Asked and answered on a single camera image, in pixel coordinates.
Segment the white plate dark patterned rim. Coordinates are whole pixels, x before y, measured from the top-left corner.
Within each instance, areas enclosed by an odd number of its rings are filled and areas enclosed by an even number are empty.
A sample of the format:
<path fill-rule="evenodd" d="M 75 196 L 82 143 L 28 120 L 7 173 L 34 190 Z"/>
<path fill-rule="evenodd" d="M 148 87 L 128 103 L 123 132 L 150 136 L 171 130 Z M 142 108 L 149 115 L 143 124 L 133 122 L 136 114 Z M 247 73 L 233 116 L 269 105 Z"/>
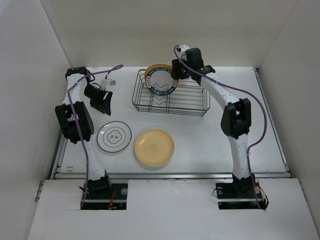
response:
<path fill-rule="evenodd" d="M 167 96 L 172 94 L 177 86 L 178 86 L 178 80 L 171 78 L 167 79 L 161 79 L 156 80 L 156 77 L 154 76 L 154 79 L 150 80 L 150 75 L 147 76 L 147 79 L 145 80 L 146 87 L 149 89 L 149 91 L 155 95 L 158 96 Z"/>

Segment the white plate green rim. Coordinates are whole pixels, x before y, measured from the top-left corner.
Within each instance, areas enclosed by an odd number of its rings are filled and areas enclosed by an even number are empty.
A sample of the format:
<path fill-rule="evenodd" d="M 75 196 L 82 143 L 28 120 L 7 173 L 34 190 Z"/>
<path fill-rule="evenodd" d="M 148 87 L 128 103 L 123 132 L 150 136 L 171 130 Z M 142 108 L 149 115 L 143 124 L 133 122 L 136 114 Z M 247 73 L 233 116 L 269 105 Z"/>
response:
<path fill-rule="evenodd" d="M 111 121 L 103 125 L 97 133 L 98 146 L 107 153 L 124 150 L 132 140 L 130 127 L 122 121 Z"/>

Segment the grey wire dish rack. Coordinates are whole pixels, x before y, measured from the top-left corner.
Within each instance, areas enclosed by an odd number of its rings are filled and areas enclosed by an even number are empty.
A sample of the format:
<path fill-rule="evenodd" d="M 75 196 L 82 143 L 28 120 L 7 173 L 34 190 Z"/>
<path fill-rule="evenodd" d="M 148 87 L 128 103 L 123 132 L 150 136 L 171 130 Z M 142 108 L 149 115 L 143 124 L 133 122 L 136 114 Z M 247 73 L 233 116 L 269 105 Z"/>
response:
<path fill-rule="evenodd" d="M 192 79 L 181 80 L 172 94 L 160 96 L 147 88 L 144 71 L 140 69 L 137 72 L 131 98 L 132 105 L 138 111 L 199 117 L 209 111 L 211 107 L 209 93 Z"/>

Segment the yellow shallow plate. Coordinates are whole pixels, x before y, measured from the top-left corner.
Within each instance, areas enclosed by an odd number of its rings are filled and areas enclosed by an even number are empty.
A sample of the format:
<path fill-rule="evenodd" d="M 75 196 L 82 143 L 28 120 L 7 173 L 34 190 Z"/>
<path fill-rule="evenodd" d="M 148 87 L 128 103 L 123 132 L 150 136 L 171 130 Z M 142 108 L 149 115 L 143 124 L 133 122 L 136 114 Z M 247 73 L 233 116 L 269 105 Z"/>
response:
<path fill-rule="evenodd" d="M 168 163 L 175 152 L 172 136 L 162 129 L 149 129 L 142 132 L 134 144 L 137 159 L 149 167 L 160 167 Z"/>

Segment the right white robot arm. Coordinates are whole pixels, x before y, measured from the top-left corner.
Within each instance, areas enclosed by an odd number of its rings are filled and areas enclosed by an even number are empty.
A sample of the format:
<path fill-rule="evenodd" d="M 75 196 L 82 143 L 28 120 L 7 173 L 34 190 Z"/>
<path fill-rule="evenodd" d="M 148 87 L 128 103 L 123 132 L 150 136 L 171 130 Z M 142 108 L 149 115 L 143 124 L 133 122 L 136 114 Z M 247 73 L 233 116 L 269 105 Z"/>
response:
<path fill-rule="evenodd" d="M 172 61 L 171 76 L 175 80 L 192 78 L 223 110 L 220 127 L 228 138 L 233 161 L 231 190 L 235 196 L 243 197 L 253 187 L 247 160 L 248 133 L 252 124 L 251 102 L 228 90 L 216 70 L 204 65 L 199 48 L 176 45 L 173 51 L 176 59 Z"/>

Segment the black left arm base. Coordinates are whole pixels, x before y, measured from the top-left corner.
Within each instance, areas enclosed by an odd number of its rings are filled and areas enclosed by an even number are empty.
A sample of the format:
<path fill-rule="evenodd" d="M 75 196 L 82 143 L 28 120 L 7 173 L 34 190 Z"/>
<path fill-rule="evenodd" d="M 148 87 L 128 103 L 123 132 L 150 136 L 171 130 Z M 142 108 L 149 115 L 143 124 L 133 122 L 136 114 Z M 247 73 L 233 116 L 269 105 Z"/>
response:
<path fill-rule="evenodd" d="M 81 210 L 109 210 L 118 211 L 127 209 L 129 181 L 115 179 L 111 181 L 111 189 L 104 189 L 90 193 L 85 196 L 85 186 L 80 186 L 82 191 Z"/>

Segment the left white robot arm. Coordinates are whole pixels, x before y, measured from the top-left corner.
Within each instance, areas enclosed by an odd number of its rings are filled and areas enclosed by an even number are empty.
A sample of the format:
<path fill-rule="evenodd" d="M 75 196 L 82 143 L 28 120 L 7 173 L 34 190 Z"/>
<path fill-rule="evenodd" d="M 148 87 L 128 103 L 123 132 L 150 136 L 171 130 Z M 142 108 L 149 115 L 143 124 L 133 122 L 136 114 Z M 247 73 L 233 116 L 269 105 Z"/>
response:
<path fill-rule="evenodd" d="M 84 102 L 100 113 L 111 115 L 113 93 L 91 84 L 91 73 L 85 66 L 69 68 L 65 74 L 67 90 L 63 102 L 55 107 L 55 114 L 63 136 L 74 144 L 85 162 L 86 183 L 84 191 L 97 194 L 100 198 L 111 195 L 112 185 L 105 168 L 97 160 L 91 137 L 95 127 Z"/>

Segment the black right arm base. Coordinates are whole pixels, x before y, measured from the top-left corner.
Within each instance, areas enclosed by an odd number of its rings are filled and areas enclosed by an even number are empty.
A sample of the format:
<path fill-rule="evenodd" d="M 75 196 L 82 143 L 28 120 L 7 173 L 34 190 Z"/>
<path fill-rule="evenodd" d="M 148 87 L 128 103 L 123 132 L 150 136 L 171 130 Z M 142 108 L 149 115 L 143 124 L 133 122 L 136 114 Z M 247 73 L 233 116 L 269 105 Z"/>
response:
<path fill-rule="evenodd" d="M 266 210 L 269 206 L 269 199 L 258 182 L 255 183 L 254 190 L 251 187 L 237 192 L 232 182 L 218 181 L 213 192 L 216 192 L 220 210 Z"/>

